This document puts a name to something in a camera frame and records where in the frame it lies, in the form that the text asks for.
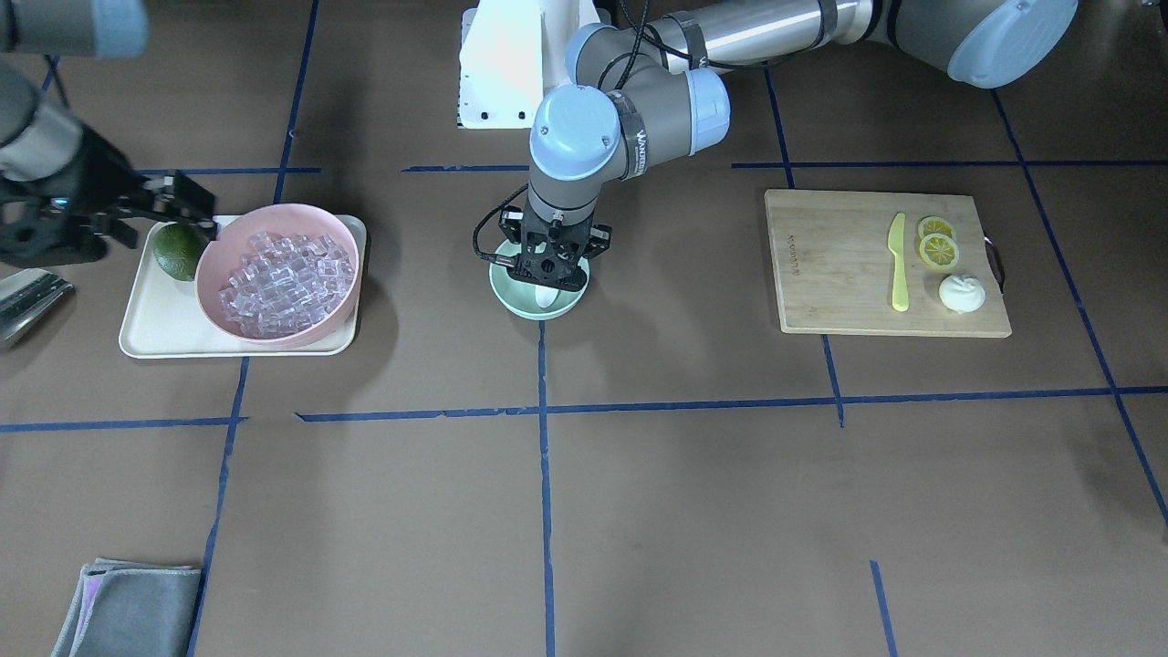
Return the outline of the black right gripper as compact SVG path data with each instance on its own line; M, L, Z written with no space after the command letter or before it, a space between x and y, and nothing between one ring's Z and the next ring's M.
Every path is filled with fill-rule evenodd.
M137 195L137 208L121 201ZM218 237L216 198L183 172L145 177L120 150L84 127L79 148L57 173L36 182L4 182L4 205L20 205L4 222L1 258L11 267L84 265L104 258L111 238L135 249L130 219L185 224L202 245Z

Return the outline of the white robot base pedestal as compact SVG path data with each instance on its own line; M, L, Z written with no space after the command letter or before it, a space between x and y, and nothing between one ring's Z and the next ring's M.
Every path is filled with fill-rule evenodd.
M595 1L480 1L464 11L456 124L529 129L543 96L568 83L572 35L610 21Z

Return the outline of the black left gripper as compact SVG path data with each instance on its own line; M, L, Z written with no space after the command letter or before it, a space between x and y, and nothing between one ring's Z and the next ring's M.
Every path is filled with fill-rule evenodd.
M533 286L580 292L589 282L584 265L610 248L609 224L596 224L592 216L563 224L559 219L545 222L531 212L506 208L499 227L506 245L517 245L517 253L499 255L498 265L512 279Z

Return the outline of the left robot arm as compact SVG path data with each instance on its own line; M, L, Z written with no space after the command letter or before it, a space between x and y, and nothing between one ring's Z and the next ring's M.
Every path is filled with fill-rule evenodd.
M951 79L997 89L1022 78L1068 33L1076 1L723 1L580 26L566 83L548 91L529 131L529 178L488 213L513 255L473 243L513 281L579 292L584 262L610 248L597 224L602 187L712 147L734 110L723 75L788 62L825 46L875 40Z

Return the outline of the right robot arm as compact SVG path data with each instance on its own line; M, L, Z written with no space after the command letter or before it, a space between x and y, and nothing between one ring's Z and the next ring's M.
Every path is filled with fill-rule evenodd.
M217 237L216 200L183 172L139 173L111 141L69 106L56 67L63 57L133 58L150 44L142 1L5 1L4 54L39 56L49 83L1 70L1 257L9 267L96 262L109 241L135 248L130 219L190 224L204 243Z

